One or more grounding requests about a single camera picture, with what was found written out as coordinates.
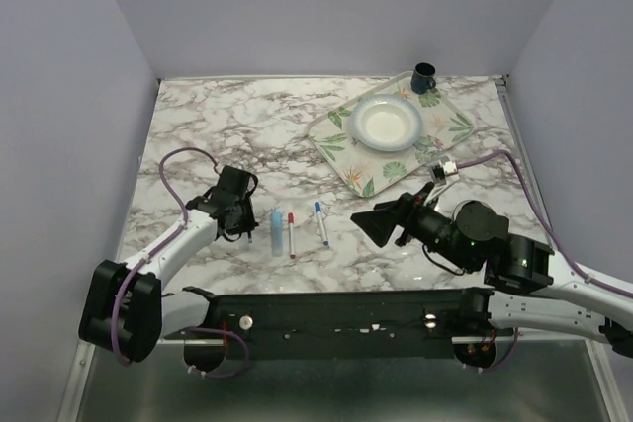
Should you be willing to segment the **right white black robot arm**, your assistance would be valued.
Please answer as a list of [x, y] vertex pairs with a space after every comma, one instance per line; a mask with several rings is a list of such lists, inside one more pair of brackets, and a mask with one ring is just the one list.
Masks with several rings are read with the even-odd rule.
[[632, 355], [631, 284], [570, 264], [562, 252], [510, 232], [508, 219], [481, 202], [468, 201], [447, 217], [423, 199], [404, 193], [351, 219], [379, 247], [400, 227], [397, 245], [415, 239], [464, 272], [483, 274], [493, 290], [488, 307], [477, 300], [459, 305], [454, 314], [462, 332], [475, 335], [489, 324], [543, 329]]

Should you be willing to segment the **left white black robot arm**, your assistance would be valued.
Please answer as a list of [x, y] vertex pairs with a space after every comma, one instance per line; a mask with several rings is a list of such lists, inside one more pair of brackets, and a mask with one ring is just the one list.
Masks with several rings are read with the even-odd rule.
[[79, 322], [81, 340], [141, 362], [159, 339], [188, 328], [212, 336], [220, 323], [212, 295], [198, 289], [164, 291], [203, 248], [220, 238], [249, 236], [258, 226], [252, 195], [257, 177], [231, 166], [218, 182], [185, 205], [185, 215], [124, 263], [105, 260], [93, 272]]

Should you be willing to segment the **white marker pen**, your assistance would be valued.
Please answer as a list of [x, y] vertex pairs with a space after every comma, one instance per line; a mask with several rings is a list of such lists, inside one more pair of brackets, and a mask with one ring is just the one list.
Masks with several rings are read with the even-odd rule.
[[316, 219], [317, 219], [322, 243], [325, 247], [329, 247], [329, 239], [328, 239], [327, 231], [325, 228], [324, 215], [322, 213], [320, 202], [315, 202], [315, 210], [316, 210]]

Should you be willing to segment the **dark blue mug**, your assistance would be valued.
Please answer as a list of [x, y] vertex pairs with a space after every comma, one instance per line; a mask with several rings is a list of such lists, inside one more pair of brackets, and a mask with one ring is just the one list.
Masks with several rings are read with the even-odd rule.
[[417, 95], [423, 95], [436, 87], [435, 67], [426, 62], [415, 66], [410, 80], [411, 90]]

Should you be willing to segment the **floral serving tray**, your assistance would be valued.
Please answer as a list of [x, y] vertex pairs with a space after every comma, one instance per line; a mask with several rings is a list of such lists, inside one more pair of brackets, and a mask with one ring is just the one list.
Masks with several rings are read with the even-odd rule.
[[404, 72], [308, 125], [308, 139], [360, 198], [395, 185], [475, 130], [439, 89], [414, 92], [411, 77]]

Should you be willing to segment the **aluminium frame rail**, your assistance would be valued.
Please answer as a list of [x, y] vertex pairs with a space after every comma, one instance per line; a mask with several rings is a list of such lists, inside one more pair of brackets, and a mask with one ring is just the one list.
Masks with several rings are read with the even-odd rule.
[[[509, 96], [508, 82], [508, 75], [502, 75], [500, 78], [495, 80], [498, 97], [515, 142], [520, 161], [522, 162], [522, 167], [526, 175], [526, 182], [530, 193], [537, 204], [538, 210], [543, 214], [546, 220], [549, 220], [546, 207], [540, 195], [538, 181], [534, 176], [518, 123], [516, 122], [515, 115], [513, 113]], [[607, 349], [604, 345], [590, 340], [586, 340], [586, 347], [609, 419], [611, 421], [631, 421], [632, 418], [627, 411], [624, 400], [625, 392], [617, 385], [615, 374], [608, 361]]]

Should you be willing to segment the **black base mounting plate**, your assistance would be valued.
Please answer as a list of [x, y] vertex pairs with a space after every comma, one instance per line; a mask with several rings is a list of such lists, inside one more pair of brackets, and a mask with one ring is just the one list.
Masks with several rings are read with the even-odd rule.
[[444, 359], [454, 355], [453, 338], [492, 328], [493, 293], [480, 288], [197, 295], [205, 314], [183, 333], [202, 339], [226, 331], [232, 359]]

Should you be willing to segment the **white blue rimmed bowl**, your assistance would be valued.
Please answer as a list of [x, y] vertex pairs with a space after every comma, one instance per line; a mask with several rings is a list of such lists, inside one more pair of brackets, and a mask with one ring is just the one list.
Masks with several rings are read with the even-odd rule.
[[348, 129], [371, 149], [399, 152], [421, 138], [423, 119], [410, 101], [393, 94], [377, 94], [362, 99], [353, 108]]

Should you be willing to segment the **white red marker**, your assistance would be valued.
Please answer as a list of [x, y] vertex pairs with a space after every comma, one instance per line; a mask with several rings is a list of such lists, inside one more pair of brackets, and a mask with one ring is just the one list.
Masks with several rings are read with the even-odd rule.
[[289, 256], [296, 259], [296, 239], [295, 239], [295, 218], [292, 212], [288, 213], [288, 238], [289, 238]]

